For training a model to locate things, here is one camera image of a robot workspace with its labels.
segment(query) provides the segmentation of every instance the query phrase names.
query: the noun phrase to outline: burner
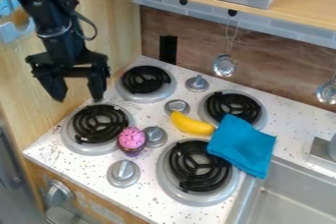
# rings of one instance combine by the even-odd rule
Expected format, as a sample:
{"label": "burner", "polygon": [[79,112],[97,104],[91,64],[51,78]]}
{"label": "burner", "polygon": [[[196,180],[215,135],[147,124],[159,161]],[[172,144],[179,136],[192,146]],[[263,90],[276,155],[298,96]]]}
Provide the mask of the burner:
{"label": "burner", "polygon": [[116,138],[129,120],[121,110],[111,105],[92,105],[78,112],[73,119],[77,143],[100,143]]}
{"label": "burner", "polygon": [[73,111],[61,127],[62,143],[81,155],[103,155],[118,149],[116,137],[133,126],[132,115],[114,104],[100,102]]}
{"label": "burner", "polygon": [[251,98],[243,94],[215,92],[205,102],[210,116],[218,123],[225,115],[233,114],[249,123],[254,123],[261,107]]}
{"label": "burner", "polygon": [[148,94],[158,91],[171,79],[163,70],[153,66],[134,67],[122,77],[123,86],[131,94]]}
{"label": "burner", "polygon": [[116,83],[119,94],[136,103],[153,103],[169,97],[177,82],[166,70],[154,66],[138,66],[127,71]]}
{"label": "burner", "polygon": [[198,108],[199,118],[214,126],[218,126],[227,114],[249,122],[258,130],[266,124],[267,113],[262,104],[254,97],[235,90],[211,93]]}
{"label": "burner", "polygon": [[206,152],[205,140],[180,140],[166,147],[156,164],[162,190],[180,203],[210,206],[227,199],[239,182],[239,170]]}
{"label": "burner", "polygon": [[208,154],[206,146],[205,141],[190,140],[178,142],[170,152],[170,168],[181,180],[180,187],[185,193],[211,192],[220,188],[232,169],[226,160]]}

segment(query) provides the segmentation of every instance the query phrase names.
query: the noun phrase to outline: yellow banana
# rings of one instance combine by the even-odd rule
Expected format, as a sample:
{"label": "yellow banana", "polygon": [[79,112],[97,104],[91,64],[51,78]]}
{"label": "yellow banana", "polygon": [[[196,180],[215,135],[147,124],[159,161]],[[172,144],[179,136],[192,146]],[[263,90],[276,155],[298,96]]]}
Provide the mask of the yellow banana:
{"label": "yellow banana", "polygon": [[177,129],[187,134],[209,136],[214,131],[212,125],[191,119],[179,111],[174,111],[170,118]]}

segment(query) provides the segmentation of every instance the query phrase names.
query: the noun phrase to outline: stovetop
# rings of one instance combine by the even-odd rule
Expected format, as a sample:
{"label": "stovetop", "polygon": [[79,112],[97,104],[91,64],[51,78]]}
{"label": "stovetop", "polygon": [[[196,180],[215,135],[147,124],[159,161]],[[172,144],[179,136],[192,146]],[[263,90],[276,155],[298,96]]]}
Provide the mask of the stovetop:
{"label": "stovetop", "polygon": [[171,96],[176,89],[176,79],[168,70],[142,65],[129,69],[116,82],[121,97],[134,103],[159,102]]}
{"label": "stovetop", "polygon": [[240,173],[240,184],[232,196],[221,203],[207,207],[193,207],[175,201],[164,193],[156,180],[157,162],[162,151],[178,140],[194,138],[181,133],[170,123],[169,117],[163,111],[164,104],[168,100],[186,100],[192,108],[189,116],[197,119],[199,118],[197,106],[207,95],[215,91],[230,89],[251,95],[267,109],[267,124],[262,131],[278,136],[273,154],[304,166],[307,166],[306,160],[313,137],[318,135],[320,138],[330,139],[334,134],[333,129],[336,124],[334,113],[206,75],[203,76],[209,81],[209,90],[195,94],[185,88],[185,81],[195,77],[196,72],[146,57],[139,57],[133,67],[142,65],[161,67],[174,76],[178,85],[169,98],[150,104],[125,100],[115,86],[106,92],[104,102],[127,110],[134,120],[134,125],[140,129],[158,126],[168,134],[165,145],[153,149],[146,148],[140,156],[131,159],[138,164],[141,172],[140,179],[135,185],[118,189],[112,187],[106,179],[106,171],[111,164],[127,158],[122,151],[116,150],[113,153],[97,156],[75,154],[62,143],[61,124],[27,148],[24,152],[25,157],[52,172],[67,177],[77,185],[149,223],[222,224],[225,223],[230,212],[237,190],[245,177],[244,173]]}
{"label": "stovetop", "polygon": [[134,118],[128,110],[110,101],[82,106],[61,125],[63,145],[80,155],[96,156],[118,149],[116,138]]}
{"label": "stovetop", "polygon": [[190,206],[210,206],[230,197],[239,183],[239,171],[226,160],[210,155],[202,139],[178,140],[167,146],[156,165],[162,190]]}

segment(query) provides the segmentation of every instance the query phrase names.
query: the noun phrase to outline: black coil burner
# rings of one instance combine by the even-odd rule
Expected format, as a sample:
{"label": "black coil burner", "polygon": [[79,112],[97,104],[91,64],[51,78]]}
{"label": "black coil burner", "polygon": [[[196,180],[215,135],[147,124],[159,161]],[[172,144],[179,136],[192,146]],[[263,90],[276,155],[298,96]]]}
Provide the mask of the black coil burner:
{"label": "black coil burner", "polygon": [[208,114],[218,123],[225,115],[232,114],[253,124],[261,107],[250,97],[238,93],[215,92],[205,101]]}
{"label": "black coil burner", "polygon": [[134,67],[122,77],[123,86],[131,94],[148,94],[159,90],[163,84],[169,84],[169,75],[153,66]]}
{"label": "black coil burner", "polygon": [[77,143],[101,143],[116,138],[126,127],[129,119],[112,105],[87,106],[73,119]]}
{"label": "black coil burner", "polygon": [[169,154],[171,171],[185,193],[214,191],[228,178],[231,164],[207,153],[206,146],[201,140],[178,142]]}

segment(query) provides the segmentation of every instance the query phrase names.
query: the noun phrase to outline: sink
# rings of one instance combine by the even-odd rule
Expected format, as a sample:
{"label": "sink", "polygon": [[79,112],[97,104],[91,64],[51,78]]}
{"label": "sink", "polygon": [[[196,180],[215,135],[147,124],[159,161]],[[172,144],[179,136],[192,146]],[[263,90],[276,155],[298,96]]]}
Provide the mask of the sink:
{"label": "sink", "polygon": [[336,180],[274,157],[268,177],[247,176],[226,224],[335,224]]}

